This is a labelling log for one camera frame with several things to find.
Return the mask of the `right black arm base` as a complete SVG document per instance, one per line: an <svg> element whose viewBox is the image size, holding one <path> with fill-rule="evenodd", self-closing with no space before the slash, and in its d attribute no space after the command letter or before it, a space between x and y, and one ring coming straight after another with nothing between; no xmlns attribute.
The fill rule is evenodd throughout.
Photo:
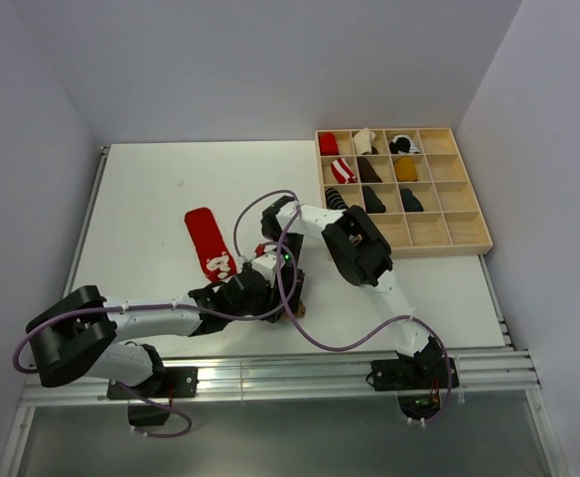
<svg viewBox="0 0 580 477"><path fill-rule="evenodd" d="M400 410L407 418L427 420L442 407L441 391L447 390L448 386L456 389L460 384L452 358L449 364L450 372L447 372L444 358L432 364L423 364L419 359L405 356L374 360L370 363L365 382L375 392L415 392L415 395L398 398Z"/></svg>

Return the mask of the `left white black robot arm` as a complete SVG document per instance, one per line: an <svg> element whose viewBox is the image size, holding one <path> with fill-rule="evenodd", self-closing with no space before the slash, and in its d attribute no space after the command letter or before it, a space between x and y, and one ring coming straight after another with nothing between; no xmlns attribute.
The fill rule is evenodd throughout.
<svg viewBox="0 0 580 477"><path fill-rule="evenodd" d="M115 301L86 285L30 321L26 343L45 388L92 376L153 397L164 388L166 372L158 352L137 340L204 336L233 321L275 321L281 309L272 283L252 268L162 303Z"/></svg>

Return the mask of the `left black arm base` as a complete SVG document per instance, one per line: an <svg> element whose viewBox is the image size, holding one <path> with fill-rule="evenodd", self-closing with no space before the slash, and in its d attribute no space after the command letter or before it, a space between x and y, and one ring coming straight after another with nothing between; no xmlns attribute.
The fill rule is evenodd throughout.
<svg viewBox="0 0 580 477"><path fill-rule="evenodd" d="M110 382L107 387L108 400L129 400L141 396L141 404L127 407L129 424L135 427L157 427L164 425L170 413L145 402L165 398L166 406L171 406L176 398L193 398L197 393L197 367L168 367L160 377L152 377L141 385L130 387L131 394L119 382Z"/></svg>

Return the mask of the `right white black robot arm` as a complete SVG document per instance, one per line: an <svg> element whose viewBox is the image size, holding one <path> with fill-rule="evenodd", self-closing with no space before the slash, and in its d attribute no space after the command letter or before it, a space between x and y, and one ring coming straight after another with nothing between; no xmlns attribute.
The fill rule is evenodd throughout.
<svg viewBox="0 0 580 477"><path fill-rule="evenodd" d="M328 250L341 277L362 290L379 312L393 313L407 300L397 283L391 249L368 214L359 206L328 210L302 205L292 196L283 196L266 208L261 217L262 235L286 246L277 259L298 263L293 245L304 237L320 240ZM397 390L438 386L447 390L457 385L458 372L441 338L410 310L392 315L360 339L343 346L330 346L312 337L296 320L288 303L289 293L280 288L280 301L293 326L312 345L334 353L354 350L378 332L393 325L398 331L395 343L396 370L384 378Z"/></svg>

